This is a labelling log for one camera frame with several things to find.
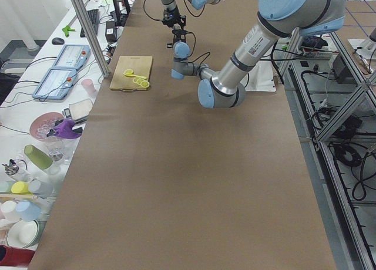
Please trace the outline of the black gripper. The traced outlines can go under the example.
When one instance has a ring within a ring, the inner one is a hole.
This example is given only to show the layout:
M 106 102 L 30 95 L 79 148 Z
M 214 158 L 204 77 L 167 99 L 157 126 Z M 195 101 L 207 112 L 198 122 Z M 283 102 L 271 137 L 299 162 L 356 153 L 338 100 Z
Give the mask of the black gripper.
M 180 27 L 186 26 L 186 16 L 179 14 L 178 7 L 173 9 L 166 8 L 163 11 L 163 24 L 166 26 L 174 26 L 178 24 Z
M 184 29 L 173 29 L 173 43 L 184 42 L 186 43 L 186 31 Z

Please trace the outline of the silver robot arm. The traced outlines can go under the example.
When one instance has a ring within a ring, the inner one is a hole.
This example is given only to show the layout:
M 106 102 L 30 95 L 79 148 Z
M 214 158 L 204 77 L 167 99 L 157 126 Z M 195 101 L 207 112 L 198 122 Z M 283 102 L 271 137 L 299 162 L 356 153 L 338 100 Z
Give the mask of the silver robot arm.
M 231 108 L 245 96 L 243 78 L 280 39 L 299 28 L 301 36 L 322 35 L 344 24 L 345 0 L 258 0 L 257 23 L 251 28 L 229 61 L 218 72 L 205 64 L 189 62 L 189 46 L 173 44 L 171 76 L 200 78 L 198 99 L 205 108 Z
M 196 10 L 201 10 L 206 4 L 218 4 L 221 0 L 188 0 L 191 6 Z M 184 29 L 186 24 L 186 17 L 181 16 L 177 3 L 175 0 L 161 0 L 164 5 L 162 24 L 173 28 L 175 25 L 179 25 L 181 29 Z

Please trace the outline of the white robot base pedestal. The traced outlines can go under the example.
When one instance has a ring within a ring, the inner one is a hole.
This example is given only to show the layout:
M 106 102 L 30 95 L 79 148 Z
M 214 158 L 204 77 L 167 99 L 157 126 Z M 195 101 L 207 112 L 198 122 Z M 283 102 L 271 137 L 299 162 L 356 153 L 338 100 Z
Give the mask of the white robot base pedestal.
M 249 72 L 246 81 L 248 92 L 275 92 L 273 65 L 269 61 L 259 61 Z

